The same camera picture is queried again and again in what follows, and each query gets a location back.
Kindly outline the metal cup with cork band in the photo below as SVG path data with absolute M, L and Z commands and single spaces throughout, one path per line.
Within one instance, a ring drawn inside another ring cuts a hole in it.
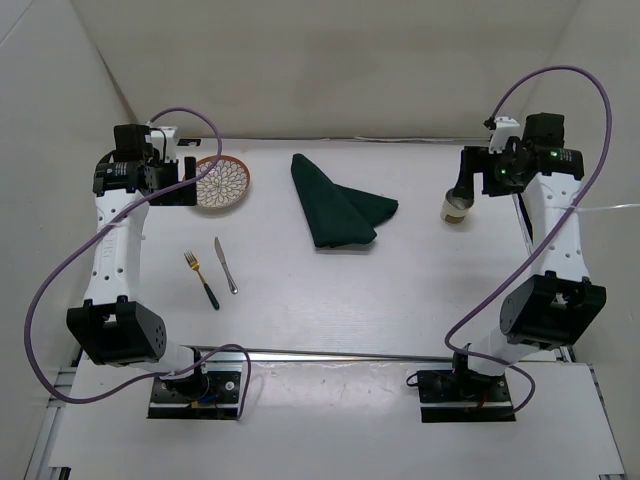
M 465 220 L 473 205 L 473 199 L 457 197 L 454 195 L 454 191 L 449 189 L 444 196 L 440 217 L 447 224 L 460 224 Z

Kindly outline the floral ceramic plate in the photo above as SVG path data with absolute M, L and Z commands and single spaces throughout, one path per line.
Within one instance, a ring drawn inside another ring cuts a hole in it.
M 248 192 L 250 171 L 239 159 L 221 155 L 215 167 L 196 184 L 196 205 L 224 209 L 238 203 Z

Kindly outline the gold fork green handle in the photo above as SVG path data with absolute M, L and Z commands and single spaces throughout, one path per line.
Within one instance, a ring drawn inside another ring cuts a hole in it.
M 219 301 L 217 300 L 213 290 L 211 289 L 211 287 L 209 286 L 208 282 L 206 281 L 206 279 L 204 278 L 204 276 L 202 275 L 202 273 L 200 272 L 200 263 L 197 260 L 197 258 L 195 257 L 195 255 L 191 252 L 191 251 L 187 251 L 184 253 L 184 258 L 187 262 L 187 264 L 189 265 L 190 269 L 192 271 L 194 271 L 197 275 L 198 278 L 204 288 L 204 291 L 206 292 L 206 295 L 212 305 L 212 307 L 215 310 L 219 310 L 220 309 L 220 304 Z

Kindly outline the silver table knife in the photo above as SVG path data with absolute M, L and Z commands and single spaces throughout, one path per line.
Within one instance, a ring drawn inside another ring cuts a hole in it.
M 235 280 L 234 280 L 234 278 L 233 278 L 233 276 L 232 276 L 232 274 L 230 272 L 230 269 L 229 269 L 228 263 L 226 261 L 226 257 L 225 257 L 223 248 L 221 246 L 221 243 L 220 243 L 218 237 L 214 238 L 214 249 L 215 249 L 216 255 L 218 257 L 218 260 L 219 260 L 219 262 L 221 264 L 221 267 L 222 267 L 222 269 L 224 271 L 224 274 L 226 276 L 226 280 L 227 280 L 230 292 L 233 295 L 236 295 L 238 293 L 238 287 L 237 287 L 237 284 L 236 284 L 236 282 L 235 282 Z

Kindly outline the dark green cloth napkin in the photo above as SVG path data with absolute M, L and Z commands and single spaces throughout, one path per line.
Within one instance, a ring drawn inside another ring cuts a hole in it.
M 372 243 L 375 228 L 399 207 L 395 199 L 335 184 L 300 153 L 293 155 L 290 171 L 317 249 Z

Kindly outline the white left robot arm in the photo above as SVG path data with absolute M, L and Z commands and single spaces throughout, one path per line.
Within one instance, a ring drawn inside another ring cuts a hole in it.
M 143 226 L 150 205 L 122 212 L 178 183 L 181 170 L 194 177 L 195 161 L 179 163 L 174 127 L 118 125 L 114 140 L 114 150 L 96 165 L 92 187 L 97 226 L 105 234 L 95 248 L 83 303 L 68 310 L 67 327 L 95 364 L 174 372 L 175 379 L 163 380 L 168 390 L 198 400 L 210 386 L 201 353 L 168 340 L 162 318 L 140 300 Z

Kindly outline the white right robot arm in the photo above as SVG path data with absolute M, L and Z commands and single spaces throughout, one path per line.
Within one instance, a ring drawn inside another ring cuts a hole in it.
M 574 200 L 581 191 L 583 156 L 564 146 L 564 118 L 539 113 L 524 124 L 508 116 L 487 122 L 488 146 L 466 146 L 457 182 L 445 195 L 442 219 L 462 222 L 482 192 L 514 199 L 531 257 L 524 282 L 503 300 L 499 324 L 453 360 L 449 387 L 470 400 L 506 368 L 538 351 L 571 347 L 606 303 L 606 290 L 586 267 Z

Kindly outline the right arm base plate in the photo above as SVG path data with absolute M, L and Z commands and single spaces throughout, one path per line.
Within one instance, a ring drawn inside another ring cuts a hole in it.
M 418 391 L 421 421 L 425 424 L 516 420 L 505 376 L 464 383 L 451 371 L 418 370 L 405 383 Z

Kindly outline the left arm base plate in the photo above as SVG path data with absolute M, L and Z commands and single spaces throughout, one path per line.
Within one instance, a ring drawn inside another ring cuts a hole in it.
M 149 397 L 151 420 L 237 420 L 244 375 L 239 362 L 208 362 L 197 389 L 155 379 Z

